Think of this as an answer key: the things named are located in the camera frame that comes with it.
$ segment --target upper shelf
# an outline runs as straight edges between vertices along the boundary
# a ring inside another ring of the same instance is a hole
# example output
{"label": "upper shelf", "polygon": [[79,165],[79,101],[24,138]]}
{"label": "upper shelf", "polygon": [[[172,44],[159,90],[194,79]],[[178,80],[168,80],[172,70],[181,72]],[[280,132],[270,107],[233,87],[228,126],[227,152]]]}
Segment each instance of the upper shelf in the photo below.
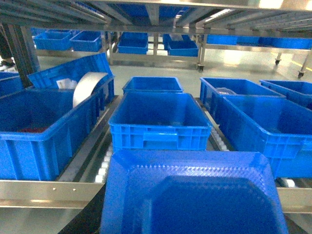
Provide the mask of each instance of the upper shelf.
{"label": "upper shelf", "polygon": [[0,0],[0,22],[57,29],[312,38],[312,1]]}

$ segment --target metal beam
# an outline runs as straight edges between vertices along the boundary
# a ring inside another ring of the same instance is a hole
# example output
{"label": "metal beam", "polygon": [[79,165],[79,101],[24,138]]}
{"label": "metal beam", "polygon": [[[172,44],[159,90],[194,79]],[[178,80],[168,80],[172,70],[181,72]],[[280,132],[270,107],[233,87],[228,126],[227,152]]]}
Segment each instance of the metal beam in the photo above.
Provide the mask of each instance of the metal beam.
{"label": "metal beam", "polygon": [[40,17],[34,14],[30,14],[29,12],[26,11],[21,11],[21,10],[9,10],[8,8],[0,8],[0,13],[9,15],[9,16],[14,16],[14,17],[19,17],[19,18],[24,18],[28,20],[39,20],[43,22],[53,22],[52,19],[45,18],[45,17]]}
{"label": "metal beam", "polygon": [[85,2],[103,1],[111,3],[145,4],[154,3],[160,5],[175,6],[205,6],[220,9],[267,9],[283,11],[311,11],[310,0],[283,0],[283,1],[263,1],[263,0],[84,0]]}
{"label": "metal beam", "polygon": [[27,75],[40,69],[29,27],[2,24],[23,86],[31,86]]}
{"label": "metal beam", "polygon": [[120,9],[118,6],[110,6],[105,4],[104,2],[92,2],[92,6],[100,9],[101,11],[107,13],[108,15],[111,15],[115,19],[125,23],[132,25],[132,22],[129,20],[130,16],[124,12],[122,9]]}
{"label": "metal beam", "polygon": [[46,10],[53,10],[54,12],[59,12],[61,14],[66,14],[71,17],[77,17],[80,20],[86,20],[91,21],[95,23],[100,23],[99,20],[93,20],[88,16],[85,16],[81,13],[81,11],[78,11],[73,8],[69,8],[68,6],[60,6],[55,4],[54,2],[50,2],[49,0],[26,0],[27,4],[33,4],[35,6],[39,6],[40,8],[46,9]]}
{"label": "metal beam", "polygon": [[152,25],[159,24],[159,5],[156,4],[147,4],[145,5],[148,17],[150,18]]}
{"label": "metal beam", "polygon": [[309,18],[310,13],[300,13],[300,12],[291,12],[291,13],[282,13],[277,16],[267,17],[264,19],[256,19],[249,22],[238,23],[235,25],[238,27],[255,27],[260,25],[268,25],[273,23],[283,23],[291,20],[303,20]]}
{"label": "metal beam", "polygon": [[177,27],[183,27],[189,23],[195,22],[197,19],[201,18],[202,16],[211,12],[213,8],[206,7],[206,8],[190,8],[185,12],[176,22]]}
{"label": "metal beam", "polygon": [[71,3],[71,7],[81,11],[83,14],[85,14],[86,16],[88,17],[92,17],[96,20],[100,20],[100,21],[104,21],[106,23],[110,23],[112,21],[112,18],[110,18],[109,16],[103,14],[103,13],[100,13],[100,12],[95,12],[95,11],[92,11],[91,9],[83,6],[83,5],[80,5],[76,2],[72,2]]}
{"label": "metal beam", "polygon": [[263,26],[255,26],[254,29],[267,30],[267,29],[282,29],[282,28],[303,27],[303,26],[312,26],[312,19],[290,21],[290,22],[284,22],[284,23],[274,23],[274,24],[263,25]]}
{"label": "metal beam", "polygon": [[59,14],[52,13],[49,11],[42,11],[42,9],[40,9],[38,7],[34,7],[32,5],[27,5],[27,4],[24,4],[23,2],[18,2],[18,1],[13,1],[13,0],[0,0],[0,6],[11,7],[11,8],[18,10],[18,11],[27,11],[31,14],[45,16],[45,17],[49,17],[49,18],[53,18],[56,20],[65,21],[65,22],[69,22],[69,23],[75,22],[74,20],[72,20],[66,16],[60,16]]}

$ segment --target epoxy floor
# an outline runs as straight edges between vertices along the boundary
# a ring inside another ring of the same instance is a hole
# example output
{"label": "epoxy floor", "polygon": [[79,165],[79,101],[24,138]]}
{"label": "epoxy floor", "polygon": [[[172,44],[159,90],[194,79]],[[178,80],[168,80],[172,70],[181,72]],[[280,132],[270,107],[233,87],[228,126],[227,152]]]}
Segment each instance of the epoxy floor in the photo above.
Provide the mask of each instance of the epoxy floor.
{"label": "epoxy floor", "polygon": [[[186,93],[199,97],[200,77],[245,78],[258,82],[260,79],[297,80],[305,56],[282,55],[275,66],[276,54],[206,50],[205,70],[199,73],[195,66],[165,64],[157,67],[113,65],[115,94],[122,94],[122,87],[133,76],[177,77]],[[39,57],[41,69],[70,61],[70,58]],[[312,72],[307,71],[301,79],[312,82]],[[0,208],[1,234],[56,234],[79,210]]]}

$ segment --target stacked bins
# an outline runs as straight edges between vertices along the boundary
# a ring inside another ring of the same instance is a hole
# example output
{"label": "stacked bins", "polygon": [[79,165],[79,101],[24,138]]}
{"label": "stacked bins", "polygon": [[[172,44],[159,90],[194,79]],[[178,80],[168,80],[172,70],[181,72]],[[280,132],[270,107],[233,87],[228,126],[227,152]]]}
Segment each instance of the stacked bins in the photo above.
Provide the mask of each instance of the stacked bins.
{"label": "stacked bins", "polygon": [[224,36],[224,35],[208,35],[208,44],[221,44],[221,45],[236,45],[237,36]]}
{"label": "stacked bins", "polygon": [[183,88],[175,77],[132,77],[122,88],[128,92],[182,93]]}
{"label": "stacked bins", "polygon": [[44,32],[34,38],[37,49],[39,50],[68,50],[71,48],[69,32]]}
{"label": "stacked bins", "polygon": [[54,180],[99,116],[101,90],[73,109],[73,90],[27,89],[0,98],[0,179]]}
{"label": "stacked bins", "polygon": [[101,234],[287,234],[260,153],[122,150],[111,159]]}
{"label": "stacked bins", "polygon": [[189,94],[128,92],[109,120],[120,149],[205,150],[212,124]]}
{"label": "stacked bins", "polygon": [[97,52],[102,48],[100,31],[82,31],[70,41],[75,51]]}
{"label": "stacked bins", "polygon": [[312,84],[303,81],[261,80],[269,89],[285,95],[290,101],[312,110]]}
{"label": "stacked bins", "polygon": [[220,129],[239,151],[263,153],[274,178],[312,177],[312,111],[278,97],[223,98]]}
{"label": "stacked bins", "polygon": [[146,54],[148,51],[147,33],[123,33],[118,44],[118,52],[123,54]]}
{"label": "stacked bins", "polygon": [[23,89],[20,76],[16,72],[0,72],[0,97]]}
{"label": "stacked bins", "polygon": [[224,96],[281,96],[275,91],[246,79],[200,78],[200,81],[200,100],[216,123],[219,123],[219,115],[222,114],[220,105]]}
{"label": "stacked bins", "polygon": [[105,53],[76,59],[62,65],[33,73],[28,76],[36,88],[58,89],[57,81],[70,78],[77,82],[88,72],[103,72],[107,75],[96,86],[105,95],[105,103],[114,98],[114,75],[108,65]]}

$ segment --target blue plastic bin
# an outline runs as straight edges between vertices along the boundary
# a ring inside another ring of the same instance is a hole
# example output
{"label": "blue plastic bin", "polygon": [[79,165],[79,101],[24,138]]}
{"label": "blue plastic bin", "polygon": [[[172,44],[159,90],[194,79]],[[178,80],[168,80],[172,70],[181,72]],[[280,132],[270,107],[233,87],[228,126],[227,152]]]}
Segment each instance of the blue plastic bin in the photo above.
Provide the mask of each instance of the blue plastic bin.
{"label": "blue plastic bin", "polygon": [[200,78],[200,100],[214,118],[219,123],[219,115],[222,112],[220,103],[223,96],[229,94],[220,93],[218,88],[226,88],[233,91],[235,96],[277,96],[281,95],[275,91],[255,84],[247,79],[232,78]]}
{"label": "blue plastic bin", "polygon": [[183,93],[176,77],[132,77],[122,88],[127,92]]}
{"label": "blue plastic bin", "polygon": [[273,46],[274,38],[260,38],[259,44],[266,45],[266,46]]}
{"label": "blue plastic bin", "polygon": [[0,98],[0,179],[54,180],[97,122],[102,93],[73,109],[73,90]]}
{"label": "blue plastic bin", "polygon": [[120,149],[205,150],[212,124],[190,94],[129,92],[109,120]]}
{"label": "blue plastic bin", "polygon": [[70,78],[77,82],[88,72],[105,72],[105,76],[96,89],[105,94],[105,103],[111,102],[114,94],[114,75],[109,67],[105,53],[86,56],[28,75],[28,78],[36,88],[58,89],[57,80]]}
{"label": "blue plastic bin", "polygon": [[122,33],[121,39],[130,39],[130,40],[148,40],[147,33]]}
{"label": "blue plastic bin", "polygon": [[118,52],[122,54],[145,55],[148,51],[147,40],[122,39],[118,44]]}
{"label": "blue plastic bin", "polygon": [[220,129],[239,151],[269,158],[274,178],[312,177],[312,111],[278,97],[224,97]]}
{"label": "blue plastic bin", "polygon": [[288,234],[268,160],[251,152],[122,150],[101,234]]}
{"label": "blue plastic bin", "polygon": [[192,40],[170,41],[168,43],[168,55],[197,57],[198,46]]}
{"label": "blue plastic bin", "polygon": [[260,37],[238,37],[237,43],[244,43],[244,44],[259,44]]}
{"label": "blue plastic bin", "polygon": [[34,38],[39,50],[68,50],[72,47],[70,33],[44,32]]}
{"label": "blue plastic bin", "polygon": [[312,84],[304,81],[260,80],[271,90],[285,95],[290,101],[312,110]]}
{"label": "blue plastic bin", "polygon": [[272,45],[278,48],[311,49],[312,39],[274,38]]}
{"label": "blue plastic bin", "polygon": [[[181,35],[181,36],[182,36],[183,40],[191,40],[189,35]],[[164,34],[162,36],[162,43],[164,45],[165,50],[168,50],[168,43],[171,41],[172,41],[172,39],[171,39],[169,34]]]}
{"label": "blue plastic bin", "polygon": [[17,72],[0,72],[0,97],[23,89]]}
{"label": "blue plastic bin", "polygon": [[102,48],[100,31],[82,31],[70,41],[75,51],[97,52]]}
{"label": "blue plastic bin", "polygon": [[236,45],[237,36],[224,36],[209,34],[207,37],[208,44]]}

